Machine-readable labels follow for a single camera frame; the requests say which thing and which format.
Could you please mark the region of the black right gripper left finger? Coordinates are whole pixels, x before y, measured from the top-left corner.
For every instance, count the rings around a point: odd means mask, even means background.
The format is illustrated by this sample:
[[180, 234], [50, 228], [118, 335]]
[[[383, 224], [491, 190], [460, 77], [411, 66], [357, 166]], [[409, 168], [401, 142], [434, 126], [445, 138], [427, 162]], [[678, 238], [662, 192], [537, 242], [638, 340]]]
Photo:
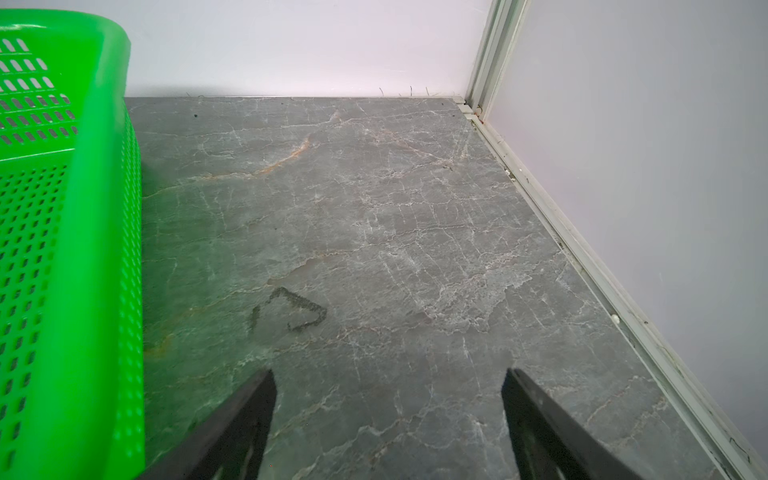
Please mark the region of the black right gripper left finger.
[[141, 479], [256, 479], [263, 461], [277, 386], [260, 370], [223, 401]]

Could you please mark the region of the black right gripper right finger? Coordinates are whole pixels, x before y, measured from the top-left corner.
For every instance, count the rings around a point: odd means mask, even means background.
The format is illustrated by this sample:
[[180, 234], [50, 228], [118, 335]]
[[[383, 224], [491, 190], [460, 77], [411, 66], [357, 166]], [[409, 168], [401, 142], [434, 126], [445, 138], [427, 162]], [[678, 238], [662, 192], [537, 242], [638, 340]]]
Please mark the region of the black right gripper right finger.
[[523, 370], [508, 369], [501, 388], [522, 479], [637, 479]]

